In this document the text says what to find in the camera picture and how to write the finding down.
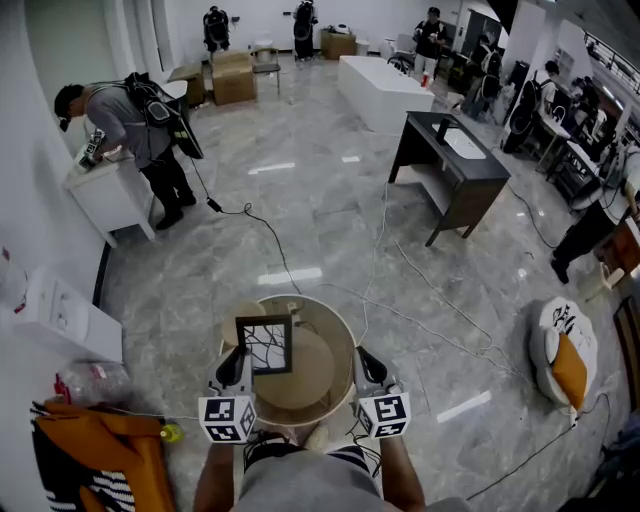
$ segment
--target white sink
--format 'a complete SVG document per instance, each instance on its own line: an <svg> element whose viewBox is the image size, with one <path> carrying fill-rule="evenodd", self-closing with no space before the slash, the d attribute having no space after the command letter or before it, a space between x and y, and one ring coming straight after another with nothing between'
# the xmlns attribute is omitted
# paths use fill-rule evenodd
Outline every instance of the white sink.
<svg viewBox="0 0 640 512"><path fill-rule="evenodd" d="M440 123L432 126L436 132L440 129ZM460 128L449 128L444 136L444 140L462 158L466 158L467 160L484 160L487 158L484 151L476 146Z"/></svg>

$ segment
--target cardboard box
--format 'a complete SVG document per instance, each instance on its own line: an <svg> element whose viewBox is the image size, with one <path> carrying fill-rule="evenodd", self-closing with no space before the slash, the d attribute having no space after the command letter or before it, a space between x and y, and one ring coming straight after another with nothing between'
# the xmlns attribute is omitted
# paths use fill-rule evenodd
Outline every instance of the cardboard box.
<svg viewBox="0 0 640 512"><path fill-rule="evenodd" d="M332 34L326 30L320 33L320 47L327 60L340 60L342 55L355 55L358 49L355 35Z"/></svg>
<svg viewBox="0 0 640 512"><path fill-rule="evenodd" d="M187 103L190 107L204 102L204 76L202 64L188 64L173 70L169 82L177 80L187 81Z"/></svg>
<svg viewBox="0 0 640 512"><path fill-rule="evenodd" d="M213 98L216 105L256 99L251 55L220 52L211 59Z"/></svg>

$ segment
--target white cable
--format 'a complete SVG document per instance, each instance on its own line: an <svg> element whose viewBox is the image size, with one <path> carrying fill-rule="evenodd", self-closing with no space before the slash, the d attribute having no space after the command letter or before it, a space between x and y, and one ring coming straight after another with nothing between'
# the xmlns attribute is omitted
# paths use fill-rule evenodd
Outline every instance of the white cable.
<svg viewBox="0 0 640 512"><path fill-rule="evenodd" d="M130 414L132 416L151 416L153 418L171 418L174 420L196 420L196 421L200 421L200 418L198 418L197 416L175 416L173 414L149 414L146 412L133 412L133 411L127 411L126 409L118 409L117 407L112 407L110 405L105 405L105 407L107 407L107 409L111 409L114 411L119 411L119 412L124 412L126 414Z"/></svg>
<svg viewBox="0 0 640 512"><path fill-rule="evenodd" d="M364 293L359 293L355 290L351 290L349 288L346 288L344 286L341 285L337 285L334 283L329 283L329 282L323 282L320 283L318 286L333 286L335 288L339 288L341 290L344 290L348 293L351 293L353 295L356 295L357 297L360 298L360 300L362 301L362 309L364 311L364 324L365 324L365 328L364 331L362 333L362 335L360 336L360 339L357 343L357 345L360 345L362 343L362 341L364 340L364 337L367 335L368 331L369 331L369 319L367 316L367 303L369 304L373 304L375 306L378 307L382 307L384 309L387 309L389 311L391 311L392 313L400 316L401 318L404 318L405 320L409 320L410 322L413 322L415 324L417 324L422 330L437 336L439 338L441 338L442 340L446 341L447 343L449 343L450 345L454 346L455 348L462 350L463 352L466 352L467 354L471 355L472 357L476 357L478 359L486 359L488 361L490 361L494 366L505 370L513 375L516 375L518 377L521 377L522 379L524 379L526 382L528 382L529 384L533 385L533 382L531 382L527 377L525 377L520 371L518 371L517 367L515 364L513 364L511 362L511 360L509 359L509 357L507 356L507 354L505 353L505 351L499 347L498 345L495 345L493 343L493 338L491 337L491 335L485 331L482 327L480 327L476 322L474 322L471 318L469 318L469 316L462 311L461 309L459 309L457 306L455 306L454 304L451 303L451 301L449 301L449 299L447 299L444 294L438 290L433 284L431 284L431 282L429 281L429 279L427 278L427 276L409 259L409 257L407 256L407 254L404 252L404 250L402 249L402 247L400 246L400 244L398 243L398 240L395 238L395 236L393 235L393 233L391 231L389 231L389 234L391 236L391 238L393 239L393 242L395 243L396 247L398 248L398 250L400 251L400 254L402 254L402 257L405 259L405 261L414 269L416 270L420 276L422 276L422 278L425 280L425 282L427 283L427 285L429 285L429 287L431 289L433 289L440 297L442 297L442 299L455 311L457 311L458 313L460 313L471 325L473 325L476 329L478 329L480 332L482 332L487 338L489 338L490 344L487 347L483 347L478 349L476 352L473 352L471 350L469 350L468 348L464 347L463 345L460 345L452 340L450 340L449 338L447 338L444 334L440 334L439 332L435 332L432 331L431 329L429 329L428 327L426 327L424 324L422 324L422 322L420 322L419 320L416 320L415 318L406 316L402 313L400 313L399 311L385 305L379 302L375 302L370 300L367 297L367 294L369 293L369 290L371 289L371 285L373 284L373 281L375 280L376 277L376 253L377 253L377 249L380 246L380 242L382 241L382 237L384 236L384 233L386 231L386 225L387 225L387 209L388 209L388 205L389 205L389 194L388 194L388 182L385 182L385 186L384 186L384 199L383 199L383 209L382 209L382 229L380 230L380 235L378 236L378 240L374 246L373 249L373 253L372 253L372 269L371 269L371 278L369 279L369 283L367 284L367 288L365 289ZM505 360L507 361L507 363L509 364L510 368L507 366L503 366L499 363L497 363L496 361L494 361L491 357L489 357L487 354L487 352L491 349L496 349L498 350L502 356L505 358Z"/></svg>

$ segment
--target gray marble floor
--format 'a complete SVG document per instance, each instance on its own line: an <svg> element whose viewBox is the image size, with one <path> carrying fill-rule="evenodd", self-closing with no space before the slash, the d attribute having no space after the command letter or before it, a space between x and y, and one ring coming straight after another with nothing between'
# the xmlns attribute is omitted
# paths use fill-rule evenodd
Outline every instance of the gray marble floor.
<svg viewBox="0 0 640 512"><path fill-rule="evenodd" d="M321 282L365 290L398 139L366 129L337 90L336 63L297 67L285 58L284 66L280 97L275 78L260 78L257 102L207 105L193 112L193 128L206 155L197 165L225 210L240 211L250 202L272 224L292 269L322 270L321 279L298 284L305 294L339 311L359 337L364 329L361 301ZM436 82L435 91L446 95L441 83ZM438 100L435 108L446 105ZM495 128L461 120L488 148L496 145ZM556 244L572 223L566 204L533 172L531 162L496 154L513 176L513 189L532 205L540 230ZM283 270L270 232L245 216L214 213L203 202L191 163L184 157L181 161L198 205L153 242L135 228L119 232L121 246L112 252L103 296L104 309L124 325L125 361L136 388L132 407L168 416L197 413L225 312L241 300L292 291L286 283L258 284L259 276ZM281 168L255 172L269 166ZM447 231L425 248L435 217L424 197L412 186L390 186L388 194L388 231L377 252L369 297L469 349L489 344L403 260L392 233L448 300L489 332L518 370L532 378L524 339L528 305L554 295L576 300L573 283L595 258L577 261L570 270L572 284L563 287L550 270L550 250L508 189L469 239ZM608 392L609 440L629 410L612 321L618 302L617 297L600 297L581 304L599 339L598 375L586 407L601 391ZM568 427L568 418L523 379L386 309L369 305L367 312L364 345L393 358L411 393L414 418L406 443L429 503L481 490ZM492 355L505 364L497 351ZM438 414L484 391L491 392L490 402L437 422ZM186 438L166 451L178 507L187 511L208 445L197 422L178 422ZM550 511L580 496L598 465L606 422L601 400L573 432L475 498L472 506L478 511ZM352 423L347 407L338 411L329 421L332 438L342 438Z"/></svg>

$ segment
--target shoe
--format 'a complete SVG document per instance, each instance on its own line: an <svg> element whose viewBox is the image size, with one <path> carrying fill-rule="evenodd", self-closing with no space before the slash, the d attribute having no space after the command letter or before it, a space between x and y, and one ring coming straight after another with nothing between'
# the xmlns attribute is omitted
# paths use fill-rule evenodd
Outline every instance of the shoe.
<svg viewBox="0 0 640 512"><path fill-rule="evenodd" d="M185 206L193 206L194 204L196 204L198 201L196 201L196 198L194 197L193 194L191 194L188 197L180 197L178 198L178 201L180 202L180 206L181 207L185 207Z"/></svg>
<svg viewBox="0 0 640 512"><path fill-rule="evenodd" d="M184 217L184 213L182 213L180 210L177 210L174 213L167 213L164 216L164 219L162 219L160 222L156 224L156 229L158 231L169 229L176 222L178 222L179 220L182 220L183 217Z"/></svg>
<svg viewBox="0 0 640 512"><path fill-rule="evenodd" d="M556 276L558 276L558 279L560 279L560 282L562 284L569 283L569 276L567 275L567 267L563 267L558 260L553 259L551 260L551 268L556 273Z"/></svg>

